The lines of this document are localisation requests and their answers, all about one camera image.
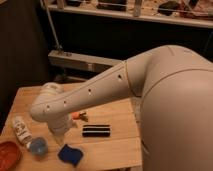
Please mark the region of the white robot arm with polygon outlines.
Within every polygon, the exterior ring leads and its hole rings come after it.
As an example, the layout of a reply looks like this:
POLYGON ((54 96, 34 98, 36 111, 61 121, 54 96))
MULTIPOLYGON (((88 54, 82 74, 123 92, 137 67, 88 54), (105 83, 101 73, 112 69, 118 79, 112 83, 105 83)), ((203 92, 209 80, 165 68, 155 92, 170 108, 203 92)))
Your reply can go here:
POLYGON ((30 115, 63 134, 69 113, 133 96, 141 105, 143 171, 213 171, 213 62, 186 47, 140 53, 72 91, 46 83, 30 115))

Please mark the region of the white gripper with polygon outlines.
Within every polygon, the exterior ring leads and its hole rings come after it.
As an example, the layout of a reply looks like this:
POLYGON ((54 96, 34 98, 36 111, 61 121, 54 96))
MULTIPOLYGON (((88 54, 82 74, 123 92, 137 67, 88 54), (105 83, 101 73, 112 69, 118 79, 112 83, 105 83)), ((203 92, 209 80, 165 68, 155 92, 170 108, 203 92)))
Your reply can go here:
POLYGON ((55 136, 62 136, 71 128, 76 127, 77 124, 73 119, 66 115, 57 119, 49 120, 47 122, 50 132, 55 136))

